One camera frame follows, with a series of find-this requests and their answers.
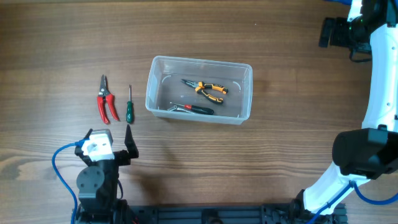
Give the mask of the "orange black pliers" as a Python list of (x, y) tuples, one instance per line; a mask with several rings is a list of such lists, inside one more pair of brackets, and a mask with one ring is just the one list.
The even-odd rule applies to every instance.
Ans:
[(186, 79), (181, 79), (181, 82), (189, 87), (194, 88), (196, 93), (204, 96), (208, 101), (217, 105), (222, 105), (224, 103), (224, 100), (222, 98), (217, 98), (209, 94), (207, 90), (216, 90), (222, 92), (224, 95), (226, 95), (229, 92), (229, 90), (226, 87), (214, 83), (195, 82)]

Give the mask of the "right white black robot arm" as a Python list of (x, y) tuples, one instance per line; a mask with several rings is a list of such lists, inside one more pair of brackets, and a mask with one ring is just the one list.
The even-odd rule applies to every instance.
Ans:
[(290, 203), (291, 221), (315, 223), (331, 215), (351, 192), (373, 205), (397, 201), (365, 197), (359, 186), (397, 170), (397, 1), (345, 1), (348, 17), (323, 21), (319, 46), (334, 45), (354, 54), (368, 54), (372, 63), (368, 107), (361, 129), (339, 133), (332, 149), (333, 161), (323, 175)]

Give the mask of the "black red handled screwdriver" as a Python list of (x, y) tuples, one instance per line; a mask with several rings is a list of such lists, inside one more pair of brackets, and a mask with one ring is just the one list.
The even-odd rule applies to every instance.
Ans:
[(181, 108), (184, 108), (187, 111), (191, 111), (193, 113), (198, 113), (198, 114), (206, 114), (206, 115), (213, 115), (214, 111), (211, 108), (205, 108), (205, 107), (201, 107), (201, 106), (197, 106), (197, 105), (181, 105), (181, 104), (177, 104), (177, 103), (172, 103), (173, 105), (177, 105)]

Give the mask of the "silver metal wrench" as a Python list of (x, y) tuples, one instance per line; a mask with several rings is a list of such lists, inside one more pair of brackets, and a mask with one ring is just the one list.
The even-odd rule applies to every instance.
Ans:
[(187, 110), (185, 108), (182, 108), (180, 106), (177, 105), (173, 105), (172, 107), (170, 107), (169, 109), (167, 109), (167, 111), (179, 111), (179, 112), (185, 112), (185, 113), (190, 113), (190, 114), (194, 114), (194, 112)]

